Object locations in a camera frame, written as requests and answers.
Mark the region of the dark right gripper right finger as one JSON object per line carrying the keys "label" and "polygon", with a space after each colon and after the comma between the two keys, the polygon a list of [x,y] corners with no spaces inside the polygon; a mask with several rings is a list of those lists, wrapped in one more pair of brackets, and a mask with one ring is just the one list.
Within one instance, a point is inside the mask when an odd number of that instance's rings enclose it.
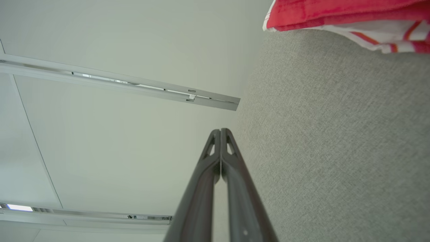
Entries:
{"label": "dark right gripper right finger", "polygon": [[221,175],[227,184],[231,242],[278,242],[232,131],[221,129]]}

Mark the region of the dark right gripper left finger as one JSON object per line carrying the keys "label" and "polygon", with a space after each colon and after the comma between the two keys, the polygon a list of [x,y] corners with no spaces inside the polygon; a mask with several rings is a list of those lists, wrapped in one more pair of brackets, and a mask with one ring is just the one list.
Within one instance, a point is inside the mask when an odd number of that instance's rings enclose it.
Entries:
{"label": "dark right gripper left finger", "polygon": [[173,216],[165,242],[211,242],[214,185],[221,174],[221,131],[213,130]]}

